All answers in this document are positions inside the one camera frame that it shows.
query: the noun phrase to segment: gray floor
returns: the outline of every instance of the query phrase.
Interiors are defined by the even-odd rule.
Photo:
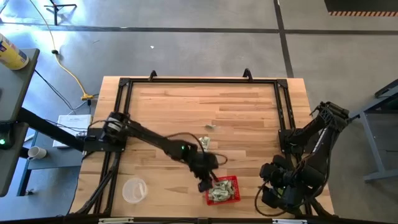
[[[52,15],[35,1],[45,18]],[[276,29],[272,0],[120,0],[78,1],[60,11],[63,26],[211,27]],[[398,17],[330,17],[323,1],[280,0],[286,29],[397,30]],[[10,0],[3,22],[43,24],[29,1]],[[20,48],[41,50],[37,69],[72,103],[81,91],[50,53],[49,33],[36,26],[0,26]],[[75,72],[89,93],[99,92],[105,75],[240,76],[249,67],[255,77],[286,77],[279,34],[179,32],[53,32],[63,63]],[[333,101],[356,110],[373,93],[397,78],[396,35],[287,35],[294,77],[304,78],[310,105]],[[34,76],[24,106],[56,120],[69,109]],[[87,114],[83,107],[78,113]],[[23,170],[20,161],[9,194],[0,198],[0,220],[48,217],[67,213],[79,167],[35,170],[28,189],[36,194],[15,197]],[[330,190],[337,215],[398,222],[398,180],[371,184],[363,175],[376,166],[361,125],[354,122],[333,150]]]

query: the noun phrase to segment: white cup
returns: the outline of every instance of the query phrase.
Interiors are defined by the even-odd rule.
[[[33,146],[27,151],[28,160],[43,159],[47,155],[47,151],[41,147]]]

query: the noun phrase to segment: wooden tabletop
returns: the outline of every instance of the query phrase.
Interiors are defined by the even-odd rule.
[[[94,121],[106,119],[113,110],[119,78],[104,77]],[[287,81],[295,123],[300,128],[312,120],[304,81],[301,78]],[[262,217],[254,209],[254,196],[262,184],[259,170],[280,154],[277,138],[280,127],[272,85],[135,83],[129,112],[131,119],[162,135],[191,132],[198,138],[210,137],[209,150],[228,157],[228,163],[215,170],[215,174],[238,178],[241,201],[208,206],[205,195],[198,192],[198,179],[188,167],[172,161],[160,149],[129,138],[121,157],[112,217]],[[206,129],[206,124],[216,128]],[[71,212],[81,208],[98,186],[103,157],[104,153],[96,152],[83,161]],[[148,187],[147,197],[137,204],[127,203],[122,196],[124,183],[133,177],[143,179]],[[106,204],[105,192],[102,207]],[[317,199],[334,213],[327,186]],[[260,200],[259,205],[264,213],[280,211]]]

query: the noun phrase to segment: clear plastic cup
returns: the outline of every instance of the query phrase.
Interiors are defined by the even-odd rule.
[[[138,203],[147,195],[147,185],[140,178],[129,179],[123,185],[123,198],[129,203]]]

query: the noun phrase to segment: black metal frame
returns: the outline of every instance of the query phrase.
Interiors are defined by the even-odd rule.
[[[58,14],[58,11],[59,10],[61,10],[63,7],[67,7],[67,6],[74,6],[74,7],[77,7],[77,5],[76,4],[55,4],[54,2],[53,2],[53,0],[50,0],[50,2],[51,2],[51,6],[48,6],[48,5],[45,5],[44,7],[51,7],[51,8],[53,8],[54,9],[54,25],[58,25],[58,19],[57,19],[57,14]]]
[[[284,92],[284,98],[286,101],[287,114],[288,114],[290,128],[295,128],[293,109],[292,109],[292,104],[291,104],[290,95],[289,95],[289,87],[288,87],[286,79],[264,79],[264,78],[254,79],[248,68],[246,68],[244,70],[243,78],[156,78],[156,77],[157,77],[156,71],[152,71],[149,78],[120,78],[118,92],[116,95],[116,101],[114,104],[114,111],[120,110],[123,88],[127,87],[127,93],[126,93],[126,99],[124,102],[123,113],[125,113],[125,114],[129,113],[129,105],[130,105],[130,100],[131,100],[131,95],[132,95],[132,87],[133,87],[134,83],[254,83],[254,84],[271,84],[271,85],[273,85],[274,91],[275,91],[275,100],[276,100],[276,105],[277,105],[277,110],[278,110],[280,129],[281,130],[286,129],[285,119],[284,119],[284,111],[283,111],[282,102],[281,102],[280,88],[282,88],[283,92]],[[103,166],[102,166],[102,170],[101,170],[101,176],[99,179],[100,183],[105,178],[106,174],[108,173],[109,160],[111,158],[111,153],[112,152],[108,152],[108,151],[105,152],[105,157],[104,157]],[[106,207],[103,212],[104,214],[107,214],[109,216],[112,211],[114,190],[116,187],[116,180],[118,177],[118,169],[119,169],[121,153],[122,152],[115,152],[115,157],[118,158],[118,161],[116,164],[116,171],[114,172],[114,174],[111,178],[111,185],[109,188],[108,199],[106,202]],[[98,199],[95,202],[94,210],[93,210],[94,214],[100,214],[102,196],[103,196],[103,192],[100,193]]]

